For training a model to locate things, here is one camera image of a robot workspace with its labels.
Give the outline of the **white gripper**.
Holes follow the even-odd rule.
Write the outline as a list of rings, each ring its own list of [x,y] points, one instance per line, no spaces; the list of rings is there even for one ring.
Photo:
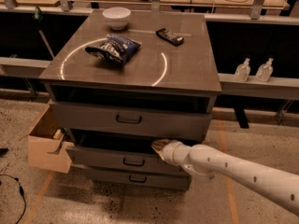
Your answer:
[[[192,148],[180,141],[170,141],[169,139],[155,140],[152,142],[151,147],[168,164],[185,166],[191,163],[189,153]]]

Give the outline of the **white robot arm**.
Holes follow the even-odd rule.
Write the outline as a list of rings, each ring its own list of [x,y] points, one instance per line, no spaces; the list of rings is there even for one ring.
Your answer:
[[[299,215],[299,175],[231,156],[207,145],[187,146],[179,140],[162,139],[151,144],[166,163],[181,167],[204,181],[215,173],[255,191],[289,212]]]

